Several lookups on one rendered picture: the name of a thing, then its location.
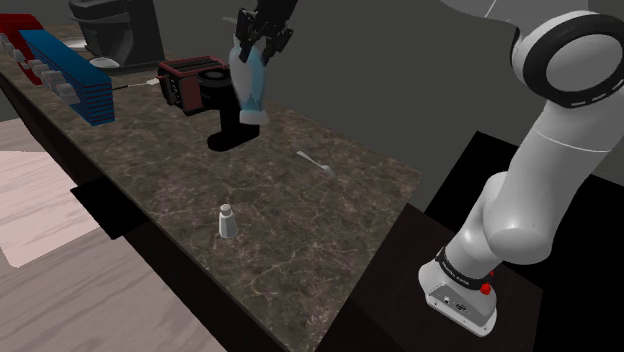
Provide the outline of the grey salt shaker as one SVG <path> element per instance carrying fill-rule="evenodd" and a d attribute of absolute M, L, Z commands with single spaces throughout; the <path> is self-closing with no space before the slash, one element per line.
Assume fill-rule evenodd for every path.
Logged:
<path fill-rule="evenodd" d="M 235 214 L 230 204 L 222 204 L 219 208 L 219 235 L 222 238 L 233 238 L 238 233 Z"/>

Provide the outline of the silver fork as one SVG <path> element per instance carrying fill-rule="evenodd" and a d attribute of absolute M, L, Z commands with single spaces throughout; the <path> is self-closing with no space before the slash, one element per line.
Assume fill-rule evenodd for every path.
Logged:
<path fill-rule="evenodd" d="M 330 166 L 325 165 L 325 164 L 320 164 L 317 161 L 315 161 L 314 159 L 312 159 L 310 156 L 308 156 L 305 152 L 303 151 L 297 151 L 296 152 L 297 155 L 303 157 L 304 159 L 310 161 L 312 164 L 314 164 L 315 166 L 323 169 L 325 172 L 327 172 L 328 174 L 332 175 L 333 177 L 336 176 L 335 172 L 331 169 Z"/>

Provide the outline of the black stand mixer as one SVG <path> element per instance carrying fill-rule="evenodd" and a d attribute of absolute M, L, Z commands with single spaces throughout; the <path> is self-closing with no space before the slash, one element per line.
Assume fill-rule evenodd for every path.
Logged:
<path fill-rule="evenodd" d="M 69 0 L 89 62 L 104 71 L 140 71 L 165 60 L 153 0 Z"/>

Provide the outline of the red slatted rack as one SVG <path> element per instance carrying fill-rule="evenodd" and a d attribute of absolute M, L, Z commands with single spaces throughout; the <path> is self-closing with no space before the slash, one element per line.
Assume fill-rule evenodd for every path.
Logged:
<path fill-rule="evenodd" d="M 0 14 L 0 47 L 17 63 L 21 71 L 34 85 L 41 80 L 30 68 L 28 61 L 35 57 L 21 35 L 21 30 L 43 30 L 44 27 L 31 14 Z"/>

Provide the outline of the blue and white bottle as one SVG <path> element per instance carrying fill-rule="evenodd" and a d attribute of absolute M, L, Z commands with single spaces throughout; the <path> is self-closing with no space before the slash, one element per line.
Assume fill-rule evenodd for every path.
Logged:
<path fill-rule="evenodd" d="M 232 84 L 241 108 L 239 121 L 247 125 L 268 124 L 269 116 L 263 104 L 265 66 L 261 54 L 252 47 L 247 61 L 243 62 L 240 59 L 241 53 L 240 41 L 234 37 L 228 62 Z"/>

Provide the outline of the dark robot stand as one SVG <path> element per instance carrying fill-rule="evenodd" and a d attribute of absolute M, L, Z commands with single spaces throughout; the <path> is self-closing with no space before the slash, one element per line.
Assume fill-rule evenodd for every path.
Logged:
<path fill-rule="evenodd" d="M 420 266 L 514 153 L 492 136 L 472 137 L 427 209 L 403 209 L 317 352 L 624 352 L 624 186 L 596 176 L 579 188 L 545 261 L 495 269 L 489 335 L 427 305 Z"/>

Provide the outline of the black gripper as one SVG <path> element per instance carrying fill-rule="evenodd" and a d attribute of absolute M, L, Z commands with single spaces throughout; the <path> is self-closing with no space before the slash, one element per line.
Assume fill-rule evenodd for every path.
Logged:
<path fill-rule="evenodd" d="M 235 37 L 239 41 L 239 59 L 248 60 L 251 48 L 258 40 L 257 31 L 276 30 L 265 36 L 262 63 L 266 66 L 270 59 L 284 50 L 294 31 L 287 27 L 298 0 L 257 0 L 253 11 L 240 8 L 237 15 Z"/>

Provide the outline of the blue slatted rack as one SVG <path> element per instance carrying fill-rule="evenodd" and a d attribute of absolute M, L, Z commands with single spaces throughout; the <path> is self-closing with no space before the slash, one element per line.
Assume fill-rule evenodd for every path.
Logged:
<path fill-rule="evenodd" d="M 28 66 L 91 126 L 115 120 L 111 78 L 46 30 L 20 30 L 33 54 Z"/>

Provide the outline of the black coffee grinder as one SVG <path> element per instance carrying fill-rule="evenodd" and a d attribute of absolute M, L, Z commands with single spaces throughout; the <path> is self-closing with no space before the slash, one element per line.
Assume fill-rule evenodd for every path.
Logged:
<path fill-rule="evenodd" d="M 228 151 L 260 135 L 259 125 L 239 120 L 241 108 L 228 68 L 204 70 L 197 75 L 197 81 L 203 107 L 219 112 L 221 130 L 207 138 L 211 150 Z"/>

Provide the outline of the red toaster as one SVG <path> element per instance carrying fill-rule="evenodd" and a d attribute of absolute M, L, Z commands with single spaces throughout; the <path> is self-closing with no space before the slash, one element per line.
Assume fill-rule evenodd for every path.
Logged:
<path fill-rule="evenodd" d="M 198 76 L 202 72 L 217 70 L 216 79 L 224 78 L 227 64 L 213 56 L 163 61 L 158 64 L 157 79 L 163 98 L 169 105 L 191 116 L 208 110 L 201 94 Z"/>

